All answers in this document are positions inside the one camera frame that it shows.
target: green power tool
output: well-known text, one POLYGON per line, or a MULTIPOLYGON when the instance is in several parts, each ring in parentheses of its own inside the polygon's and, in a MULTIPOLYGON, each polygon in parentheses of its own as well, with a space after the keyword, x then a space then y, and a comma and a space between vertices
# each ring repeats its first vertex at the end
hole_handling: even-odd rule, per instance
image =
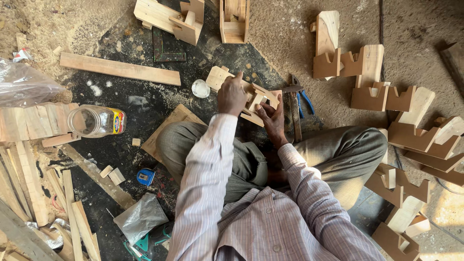
POLYGON ((154 247, 171 238, 173 227, 174 221, 164 223, 152 229, 133 246, 126 240, 124 242, 124 247, 138 261, 152 261, 155 252, 154 247))

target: shirt sleeve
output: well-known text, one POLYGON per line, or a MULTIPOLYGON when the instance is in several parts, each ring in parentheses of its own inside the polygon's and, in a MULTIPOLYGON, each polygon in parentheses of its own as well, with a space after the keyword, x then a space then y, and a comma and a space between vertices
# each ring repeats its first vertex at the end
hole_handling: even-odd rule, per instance
POLYGON ((310 232, 341 261, 385 260, 373 243, 351 222, 334 198, 321 173, 308 167, 292 144, 282 146, 278 155, 288 174, 293 200, 300 208, 310 232))
POLYGON ((167 260, 213 260, 232 173, 236 116, 217 114, 186 159, 167 260))

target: wood scrap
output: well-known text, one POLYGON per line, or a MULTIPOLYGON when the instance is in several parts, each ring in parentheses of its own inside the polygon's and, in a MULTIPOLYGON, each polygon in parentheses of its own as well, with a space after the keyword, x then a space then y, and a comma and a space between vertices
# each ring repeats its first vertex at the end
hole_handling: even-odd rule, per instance
POLYGON ((90 72, 99 72, 114 76, 180 86, 179 72, 160 68, 116 62, 66 52, 61 53, 60 65, 90 72))

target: plastic jar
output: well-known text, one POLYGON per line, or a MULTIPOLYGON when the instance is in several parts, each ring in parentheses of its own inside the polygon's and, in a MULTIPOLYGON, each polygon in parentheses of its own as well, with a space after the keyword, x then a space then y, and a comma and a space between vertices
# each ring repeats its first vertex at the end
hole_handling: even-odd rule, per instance
POLYGON ((122 110, 84 104, 70 111, 69 129, 79 136, 100 138, 126 130, 126 113, 122 110))

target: clear plastic bag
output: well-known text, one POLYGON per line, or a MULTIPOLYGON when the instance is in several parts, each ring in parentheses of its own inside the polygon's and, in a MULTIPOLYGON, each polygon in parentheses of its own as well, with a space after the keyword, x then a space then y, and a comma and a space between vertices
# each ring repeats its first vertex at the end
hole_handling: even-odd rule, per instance
POLYGON ((0 107, 39 104, 65 90, 30 66, 0 58, 0 107))

